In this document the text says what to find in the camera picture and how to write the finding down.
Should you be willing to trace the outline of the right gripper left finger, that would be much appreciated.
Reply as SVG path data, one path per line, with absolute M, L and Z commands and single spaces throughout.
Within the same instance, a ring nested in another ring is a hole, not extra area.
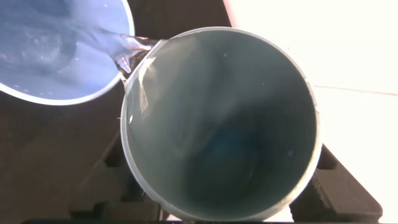
M 162 209 L 132 175 L 117 133 L 67 201 L 72 219 L 161 221 Z

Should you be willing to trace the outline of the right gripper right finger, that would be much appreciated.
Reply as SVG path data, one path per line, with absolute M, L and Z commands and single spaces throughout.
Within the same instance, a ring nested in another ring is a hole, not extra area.
M 383 209 L 323 145 L 315 172 L 289 205 L 295 222 L 378 222 Z

